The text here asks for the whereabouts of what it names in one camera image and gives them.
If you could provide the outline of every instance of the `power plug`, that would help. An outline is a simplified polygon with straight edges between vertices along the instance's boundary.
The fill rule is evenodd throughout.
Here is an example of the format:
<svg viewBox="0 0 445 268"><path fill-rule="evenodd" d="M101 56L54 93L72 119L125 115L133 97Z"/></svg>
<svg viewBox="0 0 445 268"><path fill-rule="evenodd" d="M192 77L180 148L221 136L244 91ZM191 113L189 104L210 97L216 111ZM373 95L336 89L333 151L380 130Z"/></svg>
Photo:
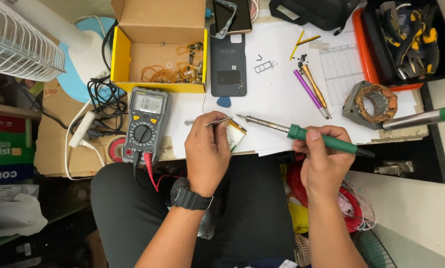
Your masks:
<svg viewBox="0 0 445 268"><path fill-rule="evenodd" d="M73 148L79 147L82 140L88 140L89 136L87 134L87 130L95 129L97 125L93 123L95 119L100 119L101 116L94 112L88 111L83 117L77 131L72 136L71 141L69 142L69 146Z"/></svg>

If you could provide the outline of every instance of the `cardboard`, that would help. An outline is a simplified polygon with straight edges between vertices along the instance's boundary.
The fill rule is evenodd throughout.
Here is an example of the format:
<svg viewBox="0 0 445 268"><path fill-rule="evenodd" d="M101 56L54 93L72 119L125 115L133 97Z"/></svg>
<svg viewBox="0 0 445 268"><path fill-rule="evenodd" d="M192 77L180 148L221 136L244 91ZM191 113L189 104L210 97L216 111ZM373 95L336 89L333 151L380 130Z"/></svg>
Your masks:
<svg viewBox="0 0 445 268"><path fill-rule="evenodd" d="M161 89L169 93L205 93L208 33L204 27L205 1L186 0L112 0L119 25L115 28L111 80L130 92L136 86ZM146 66L161 65L176 71L177 64L188 61L176 49L197 40L203 41L202 85L189 83L142 82Z"/></svg>
<svg viewBox="0 0 445 268"><path fill-rule="evenodd" d="M76 101L67 95L57 82L57 79L44 83L44 110L48 114L60 119L66 126L71 123L83 105L84 103ZM86 111L92 109L93 106L90 104ZM105 120L104 122L113 128L117 125L116 119ZM126 127L127 121L124 121L121 129L126 131ZM66 130L61 128L55 121L47 116L42 116L36 141L37 150L34 158L34 166L40 174L67 177L64 166L65 132ZM112 137L113 136L106 136L90 140L104 157L106 163L110 162L105 156L105 149ZM69 146L68 155L69 171L72 177L92 176L102 168L98 155L90 148L82 146L72 148Z"/></svg>

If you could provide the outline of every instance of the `shelf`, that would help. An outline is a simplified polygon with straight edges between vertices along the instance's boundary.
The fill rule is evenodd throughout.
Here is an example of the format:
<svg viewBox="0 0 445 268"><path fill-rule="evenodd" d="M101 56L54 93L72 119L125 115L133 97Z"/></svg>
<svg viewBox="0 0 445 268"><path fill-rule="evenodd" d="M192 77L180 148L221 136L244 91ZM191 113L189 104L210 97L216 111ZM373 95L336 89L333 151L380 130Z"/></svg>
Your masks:
<svg viewBox="0 0 445 268"><path fill-rule="evenodd" d="M0 115L12 116L17 118L26 118L34 121L40 121L42 118L41 112L33 110L25 110L22 108L10 107L0 104Z"/></svg>

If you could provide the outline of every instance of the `wristwatch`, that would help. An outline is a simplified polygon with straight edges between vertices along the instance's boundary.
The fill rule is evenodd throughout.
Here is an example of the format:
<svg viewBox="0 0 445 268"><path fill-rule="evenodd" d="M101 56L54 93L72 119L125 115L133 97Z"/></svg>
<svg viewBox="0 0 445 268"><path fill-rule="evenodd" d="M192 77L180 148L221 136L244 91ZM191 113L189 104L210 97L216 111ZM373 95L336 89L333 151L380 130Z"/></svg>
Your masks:
<svg viewBox="0 0 445 268"><path fill-rule="evenodd" d="M204 210L209 208L213 197L204 198L189 190L190 182L185 177L179 177L171 189L171 203L190 210Z"/></svg>

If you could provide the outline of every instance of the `toolbox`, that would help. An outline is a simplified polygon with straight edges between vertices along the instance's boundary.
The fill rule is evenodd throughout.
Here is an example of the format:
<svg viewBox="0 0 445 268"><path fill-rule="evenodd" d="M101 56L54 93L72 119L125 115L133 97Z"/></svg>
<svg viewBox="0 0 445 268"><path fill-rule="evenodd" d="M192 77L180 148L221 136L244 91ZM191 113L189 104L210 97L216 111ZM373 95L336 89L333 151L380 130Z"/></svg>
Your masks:
<svg viewBox="0 0 445 268"><path fill-rule="evenodd" d="M110 79L127 92L136 86L169 93L205 93L208 32L206 4L200 0L112 0L119 25L115 27ZM202 84L142 82L142 69L160 65L171 72L188 54L178 47L202 40Z"/></svg>
<svg viewBox="0 0 445 268"><path fill-rule="evenodd" d="M384 2L388 2L388 0L368 0L362 15L366 43L380 83L385 86L398 86L445 79L445 21L440 8L437 8L432 22L432 26L438 32L440 56L437 71L434 74L428 74L422 79L417 77L404 80L398 75L398 70L392 60L388 44L384 40L381 29L380 15L377 13L377 9ZM403 2L412 4L412 7L415 9L422 9L427 4L432 6L438 5L436 0L406 0Z"/></svg>

